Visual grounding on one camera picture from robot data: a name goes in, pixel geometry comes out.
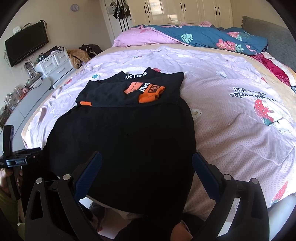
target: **folded clothes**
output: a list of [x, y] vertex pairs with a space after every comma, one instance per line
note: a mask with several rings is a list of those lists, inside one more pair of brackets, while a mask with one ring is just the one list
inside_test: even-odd
[[93, 107], [138, 106], [165, 101], [179, 92], [184, 73], [163, 74], [147, 68], [142, 74], [120, 72], [106, 80], [89, 81], [76, 102]]

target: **door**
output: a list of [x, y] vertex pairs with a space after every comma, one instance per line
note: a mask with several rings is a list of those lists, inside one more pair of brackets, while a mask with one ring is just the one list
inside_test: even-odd
[[147, 5], [145, 0], [128, 0], [127, 4], [131, 12], [131, 18], [135, 26], [150, 25]]
[[167, 24], [166, 16], [160, 0], [145, 0], [150, 24], [164, 25]]
[[216, 0], [200, 0], [201, 15], [203, 21], [209, 21], [218, 27], [218, 9]]
[[182, 0], [182, 4], [186, 23], [201, 23], [200, 0]]
[[161, 0], [164, 6], [164, 13], [167, 17], [167, 24], [185, 22], [181, 0]]
[[[110, 6], [111, 0], [104, 0], [104, 3], [105, 3], [105, 7], [107, 8], [107, 6]], [[130, 20], [131, 16], [127, 16], [124, 19], [116, 19], [113, 15], [107, 15], [107, 16], [110, 21], [114, 38], [116, 38], [123, 31], [128, 30], [129, 28], [134, 26], [133, 22]]]
[[230, 0], [216, 0], [219, 27], [233, 27], [232, 8]]

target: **strawberry print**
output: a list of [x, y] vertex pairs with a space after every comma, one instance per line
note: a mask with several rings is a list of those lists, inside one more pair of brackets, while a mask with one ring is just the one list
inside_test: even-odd
[[269, 126], [274, 122], [273, 118], [270, 117], [267, 113], [272, 113], [274, 112], [273, 110], [269, 110], [268, 106], [264, 106], [262, 103], [262, 100], [257, 99], [254, 103], [254, 111], [256, 114], [263, 119], [264, 124]]
[[274, 204], [274, 203], [278, 202], [279, 200], [281, 200], [281, 198], [283, 197], [283, 195], [284, 195], [284, 193], [285, 193], [285, 191], [287, 189], [288, 182], [289, 181], [286, 181], [285, 184], [278, 191], [278, 193], [274, 196], [271, 204]]

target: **wardrobe door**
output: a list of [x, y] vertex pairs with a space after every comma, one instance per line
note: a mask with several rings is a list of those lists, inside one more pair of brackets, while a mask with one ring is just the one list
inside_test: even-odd
[[167, 17], [167, 24], [185, 22], [181, 0], [161, 0], [161, 2], [165, 8], [164, 14]]
[[128, 6], [135, 26], [141, 24], [150, 25], [145, 0], [128, 0]]
[[182, 4], [186, 23], [201, 23], [200, 0], [182, 0]]
[[216, 0], [200, 0], [201, 15], [203, 21], [209, 21], [218, 27], [218, 9]]
[[232, 8], [230, 0], [216, 0], [219, 27], [233, 27]]
[[145, 0], [150, 24], [166, 25], [166, 15], [160, 0]]

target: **black bag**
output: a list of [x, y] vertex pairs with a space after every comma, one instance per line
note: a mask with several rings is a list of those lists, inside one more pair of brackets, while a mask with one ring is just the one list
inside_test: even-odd
[[80, 47], [80, 49], [87, 52], [87, 54], [91, 58], [95, 57], [96, 55], [102, 52], [101, 48], [97, 44], [87, 44], [87, 45], [83, 44]]
[[115, 8], [115, 13], [113, 15], [116, 19], [123, 19], [125, 17], [125, 12], [119, 5], [119, 1], [117, 0], [116, 8]]
[[125, 11], [125, 16], [126, 16], [126, 17], [130, 16], [130, 15], [131, 15], [131, 12], [130, 12], [130, 10], [129, 10], [129, 6], [126, 4], [125, 0], [123, 0], [123, 4], [122, 4], [122, 6], [126, 9], [126, 11]]

